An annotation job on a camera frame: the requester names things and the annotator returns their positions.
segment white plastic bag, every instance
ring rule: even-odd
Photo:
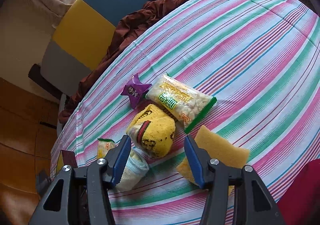
[[[186,133],[189,133],[217,102],[216,97],[190,88],[167,75],[162,75],[151,87],[146,99],[163,105],[177,120],[183,121]]]

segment brown floor tile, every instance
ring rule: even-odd
[[[0,107],[38,123],[42,117],[44,98],[25,91],[0,78]]]
[[[27,225],[38,202],[37,194],[0,184],[0,207],[13,225]]]
[[[51,158],[51,149],[57,140],[57,131],[43,125],[39,125],[36,137],[36,156]]]
[[[38,124],[0,108],[0,143],[34,155]]]
[[[50,164],[51,161],[46,158],[36,156],[36,175],[44,169],[48,176],[50,176]]]
[[[36,193],[35,157],[0,144],[0,183]]]
[[[42,109],[41,121],[49,123],[51,125],[57,125],[59,105],[50,101],[45,101]]]

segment purple star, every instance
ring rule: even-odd
[[[138,74],[135,74],[124,86],[121,95],[129,96],[131,108],[135,109],[140,101],[140,98],[149,90],[151,86],[151,83],[141,83]]]

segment silver screw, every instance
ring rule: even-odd
[[[71,169],[71,166],[66,164],[64,167],[62,167],[62,170],[65,172],[68,172]]]
[[[210,159],[210,164],[217,165],[217,164],[219,164],[219,160],[215,159],[215,158],[212,158],[212,159]]]
[[[104,158],[99,158],[97,160],[97,164],[104,164],[106,162],[106,160]]]
[[[250,166],[250,165],[246,165],[246,166],[244,167],[244,169],[245,169],[247,172],[252,172],[252,171],[253,171],[253,168],[252,168],[252,166]]]

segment crumpled brown fabric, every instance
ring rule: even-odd
[[[107,54],[97,68],[79,82],[76,94],[70,98],[65,105],[65,109],[59,114],[60,123],[68,121],[79,102],[82,101],[94,83],[132,41],[136,40],[148,28],[186,1],[188,0],[148,1],[141,10],[133,12],[120,20],[108,47]]]

